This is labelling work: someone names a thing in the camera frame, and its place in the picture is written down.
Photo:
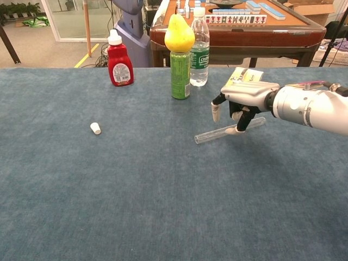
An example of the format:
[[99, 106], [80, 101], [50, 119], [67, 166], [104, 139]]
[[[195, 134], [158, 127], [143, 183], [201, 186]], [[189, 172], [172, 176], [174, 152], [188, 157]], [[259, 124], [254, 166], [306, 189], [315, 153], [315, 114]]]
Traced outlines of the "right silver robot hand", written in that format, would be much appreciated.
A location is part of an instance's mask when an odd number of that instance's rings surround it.
[[270, 82], [234, 82], [226, 84], [211, 102], [214, 122], [220, 120], [220, 104], [229, 102], [229, 116], [237, 120], [237, 125], [225, 130], [226, 134], [236, 135], [246, 131], [256, 114], [271, 110], [267, 99], [279, 89], [278, 83]]

